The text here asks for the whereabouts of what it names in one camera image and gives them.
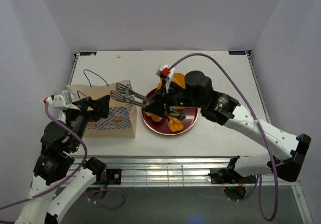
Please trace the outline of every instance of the gray wall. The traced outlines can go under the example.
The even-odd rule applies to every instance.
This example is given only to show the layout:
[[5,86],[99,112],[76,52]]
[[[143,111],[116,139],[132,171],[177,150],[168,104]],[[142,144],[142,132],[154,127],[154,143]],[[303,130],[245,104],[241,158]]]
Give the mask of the gray wall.
[[73,53],[252,49],[278,0],[44,0]]
[[[67,83],[71,51],[43,0],[0,0],[0,206],[26,198],[49,119],[43,99]],[[15,220],[23,205],[0,211]]]
[[253,49],[272,123],[312,143],[300,179],[314,223],[321,223],[321,0],[280,0]]

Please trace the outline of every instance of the gift bag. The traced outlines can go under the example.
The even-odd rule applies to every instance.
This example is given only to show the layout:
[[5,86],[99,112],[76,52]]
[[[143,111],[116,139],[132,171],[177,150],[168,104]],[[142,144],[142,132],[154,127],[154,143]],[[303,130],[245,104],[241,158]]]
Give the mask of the gift bag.
[[[91,85],[89,78],[85,71],[84,74],[89,81],[89,85],[75,84],[67,85],[67,88],[74,94],[73,101],[77,101],[86,96],[92,97],[96,100],[102,96],[110,94],[110,91],[115,91],[116,83],[107,84],[107,82],[100,77],[98,74],[95,75],[102,78],[106,85],[96,86]],[[120,81],[129,88],[132,89],[129,80]],[[126,96],[127,98],[134,99],[133,96]],[[136,134],[136,122],[137,122],[137,108],[135,105],[130,103],[118,102],[110,99],[109,102],[109,115],[106,119],[101,119],[97,122],[89,122],[84,133],[84,137],[97,138],[97,137],[126,137],[135,138]]]

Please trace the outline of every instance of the plate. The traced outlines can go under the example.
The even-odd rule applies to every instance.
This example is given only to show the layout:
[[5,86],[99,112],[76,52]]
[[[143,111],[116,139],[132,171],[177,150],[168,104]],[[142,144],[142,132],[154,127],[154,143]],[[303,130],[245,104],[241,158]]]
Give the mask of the plate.
[[[152,98],[154,94],[156,93],[156,88],[150,91],[146,97]],[[196,122],[199,111],[197,108],[194,107],[187,107],[184,109],[181,109],[179,111],[182,111],[186,118],[182,121],[184,128],[181,131],[172,133],[169,130],[168,124],[169,124],[169,118],[165,116],[161,121],[154,122],[151,117],[147,116],[144,109],[141,108],[141,116],[144,121],[144,123],[147,125],[149,129],[152,131],[161,134],[161,135],[180,135],[182,133],[185,133],[187,130],[189,130]]]

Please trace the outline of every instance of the red cable tip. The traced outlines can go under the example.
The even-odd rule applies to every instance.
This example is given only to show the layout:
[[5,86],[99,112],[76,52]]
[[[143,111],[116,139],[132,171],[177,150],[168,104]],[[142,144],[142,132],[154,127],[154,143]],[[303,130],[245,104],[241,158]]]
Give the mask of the red cable tip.
[[169,70],[168,67],[166,67],[166,68],[164,68],[164,69],[162,70],[162,73],[164,74],[164,76],[167,76],[170,72],[171,72],[171,71]]

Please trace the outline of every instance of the gray floor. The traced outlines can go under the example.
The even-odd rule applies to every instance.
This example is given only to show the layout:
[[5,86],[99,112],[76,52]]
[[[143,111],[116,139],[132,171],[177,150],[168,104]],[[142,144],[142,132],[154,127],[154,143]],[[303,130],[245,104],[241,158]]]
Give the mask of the gray floor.
[[[119,210],[105,210],[81,197],[69,209],[62,224],[74,223],[186,223],[186,224],[249,224],[267,223],[258,207],[258,192],[241,203],[209,199],[225,197],[220,187],[122,188],[125,205]],[[105,204],[117,205],[121,196],[109,192]],[[263,187],[264,209],[271,215],[274,188]],[[274,224],[302,223],[290,186],[280,186],[280,203]]]

